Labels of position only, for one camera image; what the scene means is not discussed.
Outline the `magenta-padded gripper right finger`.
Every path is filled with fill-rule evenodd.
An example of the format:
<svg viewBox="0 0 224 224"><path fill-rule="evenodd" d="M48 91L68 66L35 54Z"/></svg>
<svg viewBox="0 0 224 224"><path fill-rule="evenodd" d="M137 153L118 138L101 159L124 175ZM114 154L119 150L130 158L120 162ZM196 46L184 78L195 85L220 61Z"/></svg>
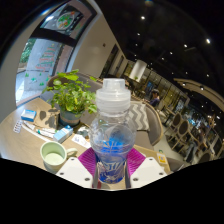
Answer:
<svg viewBox="0 0 224 224"><path fill-rule="evenodd" d="M126 187L141 188L166 176L154 157L146 157L131 149L126 160Z"/></svg>

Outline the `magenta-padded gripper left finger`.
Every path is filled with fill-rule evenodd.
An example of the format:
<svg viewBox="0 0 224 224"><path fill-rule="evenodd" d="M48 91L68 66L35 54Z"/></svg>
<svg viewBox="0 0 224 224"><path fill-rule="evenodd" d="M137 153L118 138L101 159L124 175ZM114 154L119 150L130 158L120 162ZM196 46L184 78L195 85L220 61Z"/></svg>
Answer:
<svg viewBox="0 0 224 224"><path fill-rule="evenodd" d="M70 157L56 175L84 188L96 188L98 170L94 150L89 148L78 158Z"/></svg>

